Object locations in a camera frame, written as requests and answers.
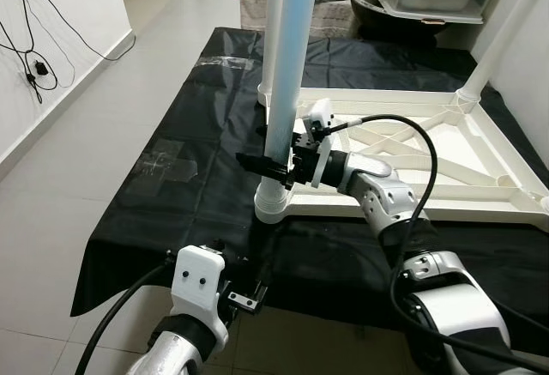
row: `table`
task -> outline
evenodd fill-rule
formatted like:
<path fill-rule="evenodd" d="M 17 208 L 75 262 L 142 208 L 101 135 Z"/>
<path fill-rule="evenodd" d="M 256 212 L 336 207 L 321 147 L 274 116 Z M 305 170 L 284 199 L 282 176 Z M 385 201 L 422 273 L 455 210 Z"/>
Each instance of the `table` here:
<path fill-rule="evenodd" d="M 259 177 L 237 152 L 262 154 L 256 103 L 263 36 L 217 28 L 181 91 L 90 237 L 72 316 L 90 311 L 158 265 L 166 250 L 226 243 L 229 277 L 270 265 L 267 304 L 322 318 L 398 329 L 386 286 L 389 267 L 361 219 L 255 219 Z M 457 90 L 475 66 L 466 51 L 417 49 L 382 42 L 311 38 L 304 87 Z M 501 96 L 481 102 L 501 131 L 547 181 L 547 170 Z M 527 225 L 435 222 L 491 295 L 531 318 L 549 322 L 549 239 Z M 170 287 L 172 277 L 157 285 Z M 504 316 L 512 347 L 549 355 L 538 331 Z"/>

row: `white wall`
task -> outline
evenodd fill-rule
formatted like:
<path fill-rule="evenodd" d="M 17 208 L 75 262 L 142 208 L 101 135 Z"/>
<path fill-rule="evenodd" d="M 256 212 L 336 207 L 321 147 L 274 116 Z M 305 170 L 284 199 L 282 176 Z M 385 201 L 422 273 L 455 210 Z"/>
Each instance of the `white wall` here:
<path fill-rule="evenodd" d="M 484 26 L 456 27 L 455 42 L 479 60 L 515 1 L 491 0 Z M 549 0 L 539 0 L 531 9 L 490 83 L 549 167 Z"/>
<path fill-rule="evenodd" d="M 74 33 L 63 24 L 45 0 L 28 0 L 33 12 L 56 38 L 75 65 L 75 84 L 85 77 L 100 58 L 89 51 Z M 99 53 L 107 54 L 131 32 L 123 0 L 52 0 L 64 17 Z M 47 57 L 61 84 L 70 82 L 71 68 L 51 38 L 29 14 L 36 41 L 36 50 Z M 0 21 L 19 49 L 28 49 L 21 0 L 0 0 Z M 7 44 L 0 33 L 0 43 Z M 40 77 L 42 85 L 51 84 L 51 76 Z M 0 162 L 9 152 L 55 108 L 70 88 L 42 92 L 44 103 L 39 105 L 23 75 L 17 56 L 0 48 Z"/>

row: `white pipe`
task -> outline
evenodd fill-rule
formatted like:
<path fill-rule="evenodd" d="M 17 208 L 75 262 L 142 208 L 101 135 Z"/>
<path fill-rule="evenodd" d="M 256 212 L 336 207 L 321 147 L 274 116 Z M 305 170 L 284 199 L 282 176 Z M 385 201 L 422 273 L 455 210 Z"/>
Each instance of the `white pipe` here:
<path fill-rule="evenodd" d="M 284 0 L 282 7 L 265 141 L 265 156 L 282 164 L 288 163 L 290 154 L 314 4 L 315 0 Z M 287 191 L 280 182 L 262 178 L 255 203 L 260 221 L 280 222 L 287 205 Z"/>
<path fill-rule="evenodd" d="M 498 34 L 496 34 L 496 37 L 490 46 L 488 46 L 488 49 L 482 56 L 476 69 L 465 83 L 465 86 L 458 89 L 456 95 L 459 99 L 467 101 L 480 100 L 480 93 L 488 83 L 488 79 L 490 79 L 494 70 L 499 66 L 505 49 L 515 38 L 516 33 L 537 1 L 538 0 L 518 0 Z"/>
<path fill-rule="evenodd" d="M 259 103 L 269 106 L 268 99 L 273 92 L 275 76 L 276 46 L 281 30 L 283 0 L 267 0 L 267 26 L 265 27 L 265 44 L 263 46 L 263 76 L 257 87 Z"/>

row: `power cord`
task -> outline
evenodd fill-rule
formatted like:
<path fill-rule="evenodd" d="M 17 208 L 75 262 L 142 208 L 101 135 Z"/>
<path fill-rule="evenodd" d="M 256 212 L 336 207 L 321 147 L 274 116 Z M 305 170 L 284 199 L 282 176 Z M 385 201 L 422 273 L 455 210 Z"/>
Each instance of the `power cord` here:
<path fill-rule="evenodd" d="M 55 5 L 54 2 L 52 2 L 51 0 L 46 0 L 52 7 L 53 9 L 57 12 L 57 14 L 59 15 L 59 17 L 61 18 L 61 20 L 70 28 L 70 30 L 72 30 L 76 36 L 78 36 L 78 38 L 82 41 L 82 43 L 90 50 L 92 51 L 93 53 L 95 53 L 97 56 L 105 59 L 105 60 L 108 60 L 110 62 L 116 62 L 117 60 L 119 60 L 120 58 L 122 58 L 122 56 L 124 56 L 126 53 L 128 53 L 129 51 L 131 51 L 133 49 L 133 47 L 136 45 L 136 40 L 137 40 L 137 37 L 134 36 L 134 39 L 130 45 L 130 47 L 128 49 L 126 49 L 122 54 L 118 55 L 117 57 L 105 57 L 103 56 L 101 53 L 99 53 L 98 51 L 96 51 L 83 37 L 82 35 L 74 28 L 72 27 L 72 25 L 64 18 L 64 16 L 61 14 L 61 12 L 59 11 L 59 9 L 57 8 L 57 6 Z"/>
<path fill-rule="evenodd" d="M 443 335 L 411 319 L 408 316 L 408 314 L 402 310 L 401 306 L 399 305 L 396 299 L 396 283 L 398 282 L 398 279 L 401 276 L 401 271 L 404 265 L 404 251 L 407 247 L 407 243 L 410 240 L 415 223 L 418 220 L 419 214 L 423 210 L 427 200 L 429 199 L 429 196 L 431 195 L 432 189 L 437 179 L 437 170 L 438 170 L 437 150 L 435 149 L 435 145 L 433 144 L 432 139 L 429 137 L 427 132 L 419 124 L 415 123 L 411 119 L 404 118 L 398 115 L 393 115 L 393 114 L 373 115 L 369 117 L 363 117 L 360 119 L 353 120 L 351 122 L 346 122 L 344 124 L 334 126 L 333 128 L 327 128 L 324 132 L 326 135 L 330 135 L 339 130 L 344 130 L 352 126 L 356 126 L 366 122 L 371 122 L 374 120 L 396 120 L 413 127 L 415 130 L 418 131 L 421 137 L 423 137 L 423 139 L 427 143 L 427 147 L 429 148 L 429 153 L 431 154 L 431 175 L 429 177 L 429 181 L 427 182 L 425 193 L 419 200 L 418 206 L 416 207 L 412 216 L 410 217 L 406 235 L 404 236 L 404 239 L 401 242 L 401 247 L 399 250 L 399 256 L 397 258 L 397 262 L 391 274 L 391 280 L 389 284 L 389 297 L 390 297 L 391 305 L 393 306 L 395 311 L 408 324 L 408 326 L 412 327 L 414 330 L 418 332 L 422 332 L 423 334 L 428 335 L 432 338 L 435 338 L 438 341 L 443 342 L 447 345 L 450 345 L 456 348 L 465 349 L 474 354 L 484 355 L 488 358 L 506 362 L 508 364 L 519 366 L 521 368 L 529 369 L 530 371 L 534 371 L 539 374 L 549 374 L 549 370 L 546 367 L 538 366 L 530 360 L 525 360 L 517 356 L 502 354 L 494 349 L 481 347 L 480 345 L 477 345 L 471 342 L 467 342 L 451 336 Z"/>
<path fill-rule="evenodd" d="M 70 58 L 69 58 L 69 55 L 67 54 L 67 52 L 61 47 L 61 45 L 59 45 L 59 42 L 57 42 L 57 40 L 55 39 L 55 37 L 50 33 L 50 31 L 48 30 L 48 28 L 46 26 L 44 26 L 44 24 L 42 23 L 42 21 L 40 20 L 40 18 L 33 12 L 33 7 L 31 6 L 31 3 L 28 1 L 28 0 L 25 0 L 25 2 L 27 2 L 27 6 L 28 6 L 28 11 L 31 13 L 31 15 L 33 16 L 34 20 L 36 20 L 36 22 L 38 22 L 38 24 L 40 25 L 40 27 L 42 27 L 42 30 L 44 30 L 44 32 L 50 37 L 51 41 L 53 42 L 53 44 L 55 46 L 57 46 L 57 48 L 59 49 L 59 51 L 63 54 L 63 56 L 65 57 L 65 59 L 67 60 L 67 63 L 70 65 L 70 68 L 72 69 L 72 72 L 71 72 L 71 77 L 70 77 L 70 83 L 67 84 L 67 85 L 62 85 L 61 82 L 58 83 L 59 87 L 60 88 L 65 88 L 65 89 L 68 89 L 70 87 L 72 87 L 72 85 L 75 83 L 75 79 L 76 79 L 76 67 L 75 65 L 70 61 Z"/>
<path fill-rule="evenodd" d="M 22 65 L 23 65 L 23 70 L 25 72 L 25 77 L 27 78 L 27 81 L 30 84 L 31 88 L 33 88 L 34 92 L 36 93 L 37 101 L 40 104 L 42 104 L 43 100 L 42 100 L 42 95 L 39 92 L 39 89 L 42 89 L 42 90 L 45 90 L 45 91 L 54 90 L 54 89 L 57 88 L 57 85 L 58 85 L 59 81 L 58 81 L 58 78 L 57 78 L 57 75 L 56 75 L 55 71 L 50 66 L 50 63 L 47 61 L 47 59 L 34 49 L 34 47 L 35 47 L 34 35 L 33 35 L 33 30 L 31 28 L 31 25 L 30 25 L 30 21 L 28 20 L 26 0 L 21 0 L 21 2 L 22 2 L 22 5 L 23 5 L 23 14 L 25 16 L 25 23 L 27 25 L 28 35 L 29 35 L 30 40 L 31 40 L 31 43 L 30 43 L 31 47 L 29 49 L 25 50 L 25 51 L 18 50 L 17 47 L 15 46 L 14 41 L 9 36 L 8 31 L 6 30 L 5 26 L 3 25 L 3 23 L 1 21 L 0 21 L 0 28 L 2 29 L 2 31 L 5 34 L 6 38 L 8 39 L 8 42 L 9 42 L 10 46 L 0 44 L 0 47 L 2 47 L 4 49 L 7 49 L 9 51 L 13 51 L 17 55 L 17 57 L 19 58 L 19 60 L 21 61 Z M 34 54 L 34 55 L 40 57 L 40 59 L 44 61 L 44 62 L 36 63 L 37 68 L 39 67 L 39 65 L 42 68 L 42 72 L 40 74 L 46 75 L 48 73 L 47 69 L 49 68 L 49 70 L 51 72 L 51 75 L 54 78 L 53 86 L 51 86 L 50 88 L 45 88 L 44 86 L 41 86 L 36 82 L 36 76 L 33 74 L 33 70 L 31 68 L 31 64 L 30 64 L 30 61 L 29 61 L 29 55 L 31 55 L 31 54 Z"/>
<path fill-rule="evenodd" d="M 168 251 L 166 253 L 166 260 L 163 262 L 163 264 L 157 266 L 156 268 L 154 268 L 150 272 L 147 272 L 147 274 L 139 278 L 131 287 L 128 288 L 128 290 L 126 290 L 126 292 L 124 292 L 120 299 L 116 301 L 116 303 L 106 313 L 103 319 L 101 319 L 101 322 L 99 323 L 99 325 L 97 325 L 97 328 L 89 339 L 86 348 L 82 353 L 82 357 L 78 362 L 78 367 L 76 368 L 75 375 L 84 375 L 84 373 L 86 372 L 87 364 L 92 358 L 92 354 L 94 353 L 95 347 L 97 347 L 97 343 L 103 335 L 103 332 L 105 332 L 106 327 L 116 316 L 118 311 L 120 311 L 122 306 L 124 306 L 124 304 L 128 302 L 128 300 L 133 296 L 134 293 L 137 292 L 140 287 L 150 283 L 153 279 L 162 274 L 166 269 L 172 267 L 173 264 L 175 264 L 175 258 L 172 255 L 172 252 Z"/>

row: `white bracket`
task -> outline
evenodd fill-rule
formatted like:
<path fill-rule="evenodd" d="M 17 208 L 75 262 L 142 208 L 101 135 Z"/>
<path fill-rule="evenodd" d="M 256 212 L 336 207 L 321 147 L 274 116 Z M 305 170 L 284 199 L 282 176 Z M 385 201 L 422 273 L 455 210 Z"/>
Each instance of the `white bracket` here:
<path fill-rule="evenodd" d="M 332 105 L 330 104 L 329 98 L 324 98 L 317 101 L 311 107 L 309 112 L 303 116 L 303 125 L 305 126 L 309 139 L 312 141 L 315 137 L 315 130 L 318 130 L 319 128 L 324 129 L 331 126 L 333 118 L 334 113 L 332 113 Z M 320 156 L 318 158 L 315 174 L 313 175 L 311 181 L 311 186 L 313 188 L 317 188 L 320 185 L 320 180 L 322 179 L 324 168 L 328 162 L 329 153 L 332 150 L 333 143 L 333 137 L 326 136 L 318 147 L 318 153 Z"/>
<path fill-rule="evenodd" d="M 178 253 L 172 282 L 171 315 L 186 314 L 198 319 L 214 333 L 214 352 L 221 351 L 229 334 L 217 314 L 223 257 L 196 246 L 185 246 Z"/>

